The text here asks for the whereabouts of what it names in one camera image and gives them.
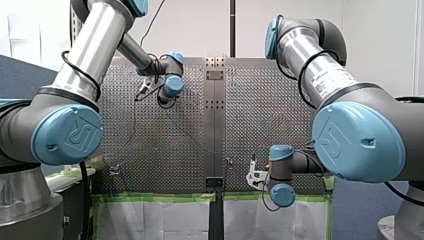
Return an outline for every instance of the perforated metal panel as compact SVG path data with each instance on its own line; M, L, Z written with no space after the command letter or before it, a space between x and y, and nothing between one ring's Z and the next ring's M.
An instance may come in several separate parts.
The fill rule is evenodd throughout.
M300 148L308 141L309 109L296 82L285 79L274 62L225 59L222 64L225 78L207 80L211 63L186 59L183 95L175 108L163 110L156 96L135 103L143 78L126 61L112 63L99 103L102 149L108 165L122 164L122 174L101 171L95 192L204 192L206 176L222 175L226 191L252 191L245 176L256 147ZM263 168L268 151L260 150L257 159ZM300 194L324 192L323 181L311 174L295 175L294 186Z
M112 63L99 102L105 126L102 150L108 165L121 164L122 174L101 171L94 181L96 192L204 191L204 67L187 65L184 71L183 95L174 108L164 110L156 95L134 102L143 78L126 61Z
M284 78L274 61L228 59L226 81L226 190L251 191L246 174L255 148L303 147L308 141L310 111L299 97L297 82ZM263 169L268 151L260 149L256 157L257 167ZM322 179L312 174L295 175L293 185L301 194L324 192Z

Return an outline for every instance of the electrical wire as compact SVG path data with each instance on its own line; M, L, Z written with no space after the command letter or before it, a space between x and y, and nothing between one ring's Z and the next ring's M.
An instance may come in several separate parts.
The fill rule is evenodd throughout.
M409 97L398 97L395 98L397 101L399 102L409 102L409 103L424 103L424 98L421 97L414 97L414 96L409 96ZM388 187L394 194L396 194L398 197L402 198L405 201L408 201L410 203L413 203L415 205L424 207L424 202L419 201L417 199L411 198L406 196L405 194L399 192L393 185L391 185L389 182L385 182L384 185L386 185L386 187Z
M300 97L302 98L302 100L306 103L306 105L308 105L309 107L311 107L312 109L317 109L315 105L313 105L308 99L306 99L305 94L303 93L303 88L302 88L302 79L303 79L303 75L306 72L306 69L308 68L309 64L314 61L316 58L318 58L319 56L321 56L322 54L327 53L330 57L330 54L334 54L334 56L336 57L336 61L339 62L340 57L339 54L331 49L327 49L327 50L322 50L314 55L312 55L302 66L300 73L299 73L299 77L297 78L297 89L299 91Z
M268 177L269 177L269 172L267 173L267 175L265 177L265 181L262 181L262 202L263 202L264 206L266 207L266 209L268 209L268 211L276 212L276 211L280 210L280 207L278 207L276 209L272 209L268 206L268 204L266 204L266 201L265 201L265 185L267 184L266 179L268 179Z
M90 80L91 83L94 84L94 86L96 87L96 102L99 100L100 95L101 95L101 89L100 89L100 85L99 83L90 75L88 75L86 72L84 72L83 70L81 70L79 67L75 66L73 63L71 63L68 58L66 57L66 55L69 54L69 51L63 51L62 52L62 59L63 61L69 65L69 67L71 67L75 72L82 74L84 77L86 77L88 80Z
M29 106L30 104L31 104L31 100L19 100L19 101L13 101L13 102L9 102L9 103L1 105L0 106L0 113L1 113L0 122L2 122L3 118L7 114L11 113L13 110L16 110L20 107ZM7 156L7 154L3 151L3 149L1 149L1 147L0 147L0 155L6 159L18 162L17 160Z
M386 185L394 194L396 194L398 197L402 198L403 200L413 203L415 205L424 207L424 202L408 197L405 194L402 194L395 187L393 187L393 185L391 185L389 182L385 182L384 185Z
M141 38L141 41L140 41L140 47L142 47L142 46L143 46L143 41L144 41L144 39L147 37L147 35L149 34L150 29L152 28L152 25L153 25L153 23L155 22L156 17L158 16L158 14L159 14L160 10L162 9L162 6L163 6L163 4L164 4L164 3L165 3L165 0L162 0L162 2L160 3L160 5L159 5L159 7L158 7L158 10L156 10L155 16L153 16L152 21L150 22L150 25L149 25L149 27L147 28L146 33L145 33L145 34L144 34L144 36Z
M324 167L322 166L322 164L318 161L318 159L316 159L311 153L309 153L308 151L311 151L311 149L302 149L302 150L295 150L295 152L298 152L298 153L301 153L301 154L303 154L304 156L306 156L307 157L307 160L309 161L309 160L312 160L319 168L320 168L320 170L321 170L321 175L316 175L315 173L314 173L314 176L315 177L324 177L324 174L325 174L325 169L324 169Z

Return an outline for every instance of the white paper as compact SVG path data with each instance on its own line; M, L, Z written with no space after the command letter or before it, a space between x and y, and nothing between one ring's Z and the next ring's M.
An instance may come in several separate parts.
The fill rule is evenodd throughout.
M41 64L40 39L10 40L11 56L21 61Z
M10 41L9 38L0 37L0 55L10 57Z

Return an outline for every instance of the silver arm segment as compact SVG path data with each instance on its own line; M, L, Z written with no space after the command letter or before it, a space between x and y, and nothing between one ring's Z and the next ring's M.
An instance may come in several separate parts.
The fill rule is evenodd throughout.
M40 88L30 106L3 114L0 158L8 159L5 163L75 164L95 151L103 135L96 102L117 49L140 75L165 75L158 103L166 105L181 93L182 55L170 53L155 61L126 33L136 17L145 15L143 9L138 12L144 15L135 13L143 1L88 2L91 11L54 82Z

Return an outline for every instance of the metal frame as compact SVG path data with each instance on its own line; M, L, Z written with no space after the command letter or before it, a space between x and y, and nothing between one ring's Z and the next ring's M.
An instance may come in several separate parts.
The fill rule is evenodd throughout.
M224 199L225 176L222 171L222 159L224 158L223 146L225 141L225 116L226 116L226 78L225 58L206 58L205 85L213 85L213 98L208 101L209 112L213 113L214 121L214 156L213 156L213 179L215 184L211 189L215 193L215 201L210 203L209 208L209 240L224 239Z
M286 112L287 114L289 114L290 116L288 116L288 118L290 119L290 123L291 125L287 125L288 128L292 128L293 126L296 128L297 126L297 132L296 131L289 131L290 132L290 136L283 136L285 138L280 139L279 137L281 136L281 131L287 131L287 129L284 129L284 124L286 124L286 122L282 121L281 119L279 119L279 117L272 117L272 119L267 119L269 120L269 122L267 122L268 125L266 125L267 127L265 127L264 129L267 132L270 132L270 129L275 129L278 127L281 127L282 129L280 129L280 135L274 135L270 138L266 138L267 144L293 144L295 147L300 147L302 146L302 144L304 144L308 138L309 138L309 132L308 132L308 128L309 128L309 123L310 123L310 118L309 118L309 109L303 105L303 103L301 102L298 94L297 94L297 90L296 90L296 82L284 82L284 81L289 81L287 79L284 79L284 77L282 75L280 75L280 73L278 72L276 66L275 66L275 62L273 61L266 61L263 59L231 59L231 58L186 58L185 60L185 68L186 70L186 84L187 87L184 90L183 96L181 97L181 101L184 101L184 99L189 99L189 105L194 105L197 107L194 107L193 109L191 109L191 112L188 112L186 115L182 115L182 117L187 117L190 118L192 117L192 115L196 115L196 116L200 116L199 114L201 114L201 131L202 133L199 133L199 136L202 136L202 139L200 139L201 142L201 147L202 149L201 154L199 155L199 159L198 161L201 161L201 164L203 166L203 172L201 174L201 176L199 177L199 174L197 175L190 175L192 173L192 168L187 169L187 171L191 171L190 174L188 174L186 177L189 180L185 180L186 177L182 176L182 172L181 169L180 170L175 170L177 171L175 173L175 175L172 174L172 171L170 172L170 169L162 169L163 166L168 166L168 165L163 165L163 164L168 164L169 161L173 161L170 159L167 159L166 156L169 156L169 153L163 153L163 151L166 151L166 149L162 149L160 153L157 153L156 155L153 155L152 158L150 159L132 159L128 164L129 166L126 166L127 169L131 169L131 174L129 174L129 179L130 181L135 181L137 182L137 184L140 184L140 181L157 181L157 179L150 179L149 177L152 176L152 173L148 173L146 171L143 170L137 170L137 168L152 168L154 167L155 169L155 173L154 174L159 174L159 177L162 177L161 179L165 179L166 181L169 182L170 179L177 179L180 183L182 183L181 181L188 181L188 182L196 182L196 186L202 185L203 188L196 188L197 190L193 190L190 188L186 189L186 186L182 186L182 185L173 185L173 186L177 186L176 189L168 189L168 190L163 190L160 188L155 189L154 187L158 186L158 185L154 185L150 186L150 188L145 189L145 191L158 191L161 193L193 193L193 192L211 192L211 193L215 193L216 194L216 200L214 202L210 203L210 214L209 214L209 239L211 240L222 240L224 239L224 212L223 212L223 192L226 191L252 191L252 189L247 188L246 186L247 183L245 183L245 176L248 173L248 165L250 163L250 153L251 151L253 151L252 147L256 147L258 142L261 143L262 138L256 138L255 136L250 136L250 139L253 138L252 142L248 142L248 145L243 145L241 144L240 146L237 145L237 142L230 142L230 144L232 144L232 146L228 146L229 142L228 139L231 136L227 136L227 134L233 134L234 131L237 129L234 129L231 124L234 124L235 122L229 122L229 116L231 117L231 114L234 114L234 112L232 112L234 110L234 106L231 106L232 102L234 100L234 97L238 98L242 98L241 102L238 102L237 104L240 104L239 107L250 107L250 101L259 101L259 100L255 100L255 98L251 99L249 98L251 94L251 91L256 91L258 90L259 92L259 96L256 95L254 97L257 97L257 99L261 99L262 96L266 96L265 98L269 98L270 96L279 96L281 94L281 91L283 89L283 91L285 91L285 89L287 87L293 88L290 90L290 93L288 94L287 92L285 92L284 94L282 94L285 99L281 100L278 99L278 101L288 101L288 102L284 102L284 104L282 104L281 106L283 106L283 112L284 111L288 111ZM132 109L132 102L129 101L131 96L129 94L125 94L128 91L136 91L137 88L137 82L132 82L132 85L129 85L131 81L134 81L136 79L136 81L141 82L142 81L142 77L139 77L136 75L135 71L133 71L133 68L129 68L129 66L131 66L131 64L121 58L121 57L115 57L113 62L112 62L112 67L109 69L109 73L104 84L106 85L106 87L108 87L107 85L110 83L109 81L117 81L115 83L116 87L116 92L113 91L114 89L108 89L106 91L104 91L104 96L103 97L107 97L108 101L112 101L109 102L109 104L112 104L110 106L105 105L105 103L103 102L104 100L100 101L100 108L101 108L101 113L105 115L105 122L106 124L116 124L113 127L118 128L118 131L115 131L113 134L115 134L113 137L113 141L122 141L124 142L125 139L127 137L124 137L122 135L128 134L128 128L129 128L129 124L132 123L132 116L131 116L131 120L128 120L129 114L132 114L131 109ZM190 76L190 74L193 74L193 71L196 75L196 77ZM240 90L242 91L242 94L246 94L246 95L237 95L237 96L232 96L229 94L229 88L233 88L233 93L237 92L234 91L234 89L237 89L240 87L241 83L244 83L244 75L246 73L254 73L254 76L246 76L246 81L253 81L251 82L251 84L253 84L252 86L254 86L253 88L249 88L249 89L243 89L241 88ZM264 79L262 77L262 75L260 74L266 74L266 78ZM260 83L257 87L256 87L256 83L254 82L256 80L256 78L259 78L259 82L262 81L262 83ZM202 96L199 97L195 97L192 96L191 91L192 89L190 89L190 85L188 84L189 81L197 81L195 86L200 86L203 87L203 89L201 90L201 94ZM276 91L274 89L275 86L278 86L279 89L278 91ZM271 91L271 93L268 95L264 95L264 93L266 94L267 92L264 92L264 87L268 87ZM124 105L119 105L119 104L113 104L113 101L120 101L122 98L126 99L126 103L124 103ZM272 105L273 108L268 109L268 112L266 112L269 115L273 115L273 109L274 108L278 108L280 107L280 105L276 105L273 103ZM113 108L116 109L116 111L121 111L121 108L123 108L123 112L116 112ZM151 119L153 121L157 121L157 122L161 122L164 125L164 127L166 127L166 118L163 118L163 112L161 112L160 108L156 105L156 101L153 101L153 99L150 99L146 102L143 103L143 105L140 105L140 110L139 112L137 112L138 115L136 115L138 118L142 118L143 116L145 117L145 114L154 114L156 117L154 118L148 118ZM174 110L170 109L168 110L170 111L169 114L172 115ZM258 112L249 112L249 114L258 114ZM115 121L115 122L108 122L111 121L111 116L115 116L115 115L123 115L120 116L122 120L120 121ZM198 120L193 120L195 122L188 122L186 124L198 124ZM149 128L157 128L158 126L161 125L157 125L157 123L152 123L152 125L149 125ZM143 144L145 144L145 142L148 141L153 141L153 142L157 142L161 141L161 139L154 139L158 137L158 134L153 134L153 135L149 135L152 133L152 129L145 129L146 125L142 125L142 126L138 126L138 128L140 129L139 131L144 131L142 132L142 136L137 139L134 139L134 141L144 141L143 142L136 142L138 144L137 148L133 148L134 151L151 151L150 149L146 149L145 146ZM249 132L249 130L245 130L244 128L240 128L240 131L243 131L246 133L246 135L251 134ZM164 132L163 134L175 134L175 132L173 131L178 131L178 129L174 129L174 128L165 128L163 129L163 131L166 131L166 133ZM105 149L103 149L104 152L106 152L105 156L108 156L109 159L111 158L110 153L107 153L108 149L110 148L110 141L111 138L109 137L108 139L105 139L106 141L106 145L103 145L103 147L105 147ZM182 139L175 139L174 141L176 141L177 143L179 141L182 141ZM242 154L246 154L248 153L248 157L242 157L241 159L238 159L237 161L241 161L241 162L236 162L234 165L234 168L231 169L232 166L231 162L233 162L234 159L231 159L231 156L228 156L228 152L229 149L233 149L237 148L237 151L240 151L240 153ZM267 155L267 150L264 150L264 152L262 152L263 156ZM244 162L246 162L247 164L247 168L246 171L244 171ZM238 174L237 176L232 176L232 178L227 179L227 175L233 175L233 174ZM102 191L97 191L97 193L105 193L108 192L108 188L105 188L104 184L108 184L108 181L111 181L112 177L110 176L109 172L100 172L100 174L98 174L97 177L94 178L94 190L96 190L96 186L102 186L100 187L100 189L103 189ZM297 193L299 194L324 194L327 193L325 191L325 185L324 182L322 180L320 180L322 182L322 185L317 184L317 182L315 181L313 183L313 185L311 186L310 184L308 184L308 181L310 179L315 179L315 177L313 177L313 175L294 175L294 187L300 187L301 190L298 191L298 189L296 189ZM235 181L237 180L238 182L232 182L231 186L229 188L227 188L227 184L228 181ZM118 183L117 186L118 190L122 191L122 190L126 190L126 186L125 184L120 181L120 183Z

